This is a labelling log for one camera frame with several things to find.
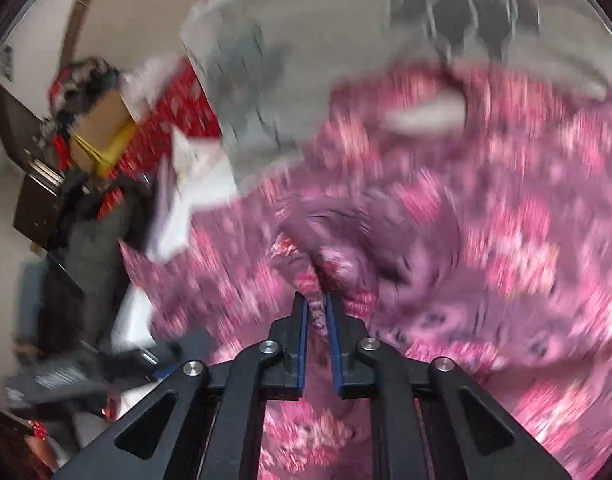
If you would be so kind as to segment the purple floral fleece garment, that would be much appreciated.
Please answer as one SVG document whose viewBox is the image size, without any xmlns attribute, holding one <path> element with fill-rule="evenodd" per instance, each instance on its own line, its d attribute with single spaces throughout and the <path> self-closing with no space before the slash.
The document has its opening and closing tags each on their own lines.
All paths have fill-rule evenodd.
<svg viewBox="0 0 612 480">
<path fill-rule="evenodd" d="M 300 164 L 199 211 L 165 262 L 123 253 L 153 333 L 234 358 L 310 306 L 304 397 L 268 406 L 263 479 L 368 479 L 370 417 L 333 387 L 323 295 L 410 359 L 449 356 L 575 479 L 612 476 L 612 84 L 399 65 L 332 92 Z"/>
</svg>

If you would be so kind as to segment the dark padded jacket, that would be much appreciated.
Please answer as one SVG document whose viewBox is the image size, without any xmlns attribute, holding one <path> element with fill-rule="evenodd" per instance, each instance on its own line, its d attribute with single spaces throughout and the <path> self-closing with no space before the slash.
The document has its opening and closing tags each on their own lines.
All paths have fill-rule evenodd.
<svg viewBox="0 0 612 480">
<path fill-rule="evenodd" d="M 58 204 L 36 346 L 44 356 L 82 346 L 107 349 L 129 286 L 120 245 L 143 246 L 154 195 L 147 183 L 127 176 L 90 188 L 88 177 L 74 171 L 60 187 Z"/>
</svg>

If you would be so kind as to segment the red patterned blanket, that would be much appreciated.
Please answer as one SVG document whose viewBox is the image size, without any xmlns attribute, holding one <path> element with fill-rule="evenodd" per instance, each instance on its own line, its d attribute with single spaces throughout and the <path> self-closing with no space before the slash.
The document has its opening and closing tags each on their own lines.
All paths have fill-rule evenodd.
<svg viewBox="0 0 612 480">
<path fill-rule="evenodd" d="M 191 63 L 183 60 L 180 73 L 146 115 L 112 171 L 134 177 L 158 166 L 161 156 L 172 151 L 172 127 L 188 138 L 220 139 L 217 117 L 211 109 Z"/>
</svg>

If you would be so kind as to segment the cardboard box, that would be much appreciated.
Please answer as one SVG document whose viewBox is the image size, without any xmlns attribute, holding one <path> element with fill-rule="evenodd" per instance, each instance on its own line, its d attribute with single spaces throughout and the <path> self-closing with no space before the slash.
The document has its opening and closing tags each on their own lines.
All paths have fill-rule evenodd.
<svg viewBox="0 0 612 480">
<path fill-rule="evenodd" d="M 108 91 L 98 99 L 70 135 L 72 161 L 87 174 L 104 178 L 115 167 L 138 125 L 120 92 Z"/>
</svg>

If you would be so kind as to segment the grey floral pillow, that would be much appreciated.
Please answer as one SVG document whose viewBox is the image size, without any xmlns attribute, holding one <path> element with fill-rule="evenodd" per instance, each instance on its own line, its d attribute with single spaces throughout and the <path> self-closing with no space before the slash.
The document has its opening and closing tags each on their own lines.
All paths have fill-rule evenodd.
<svg viewBox="0 0 612 480">
<path fill-rule="evenodd" d="M 335 84 L 398 62 L 507 65 L 591 96 L 612 79 L 601 0 L 199 0 L 180 36 L 240 184 L 297 155 Z"/>
</svg>

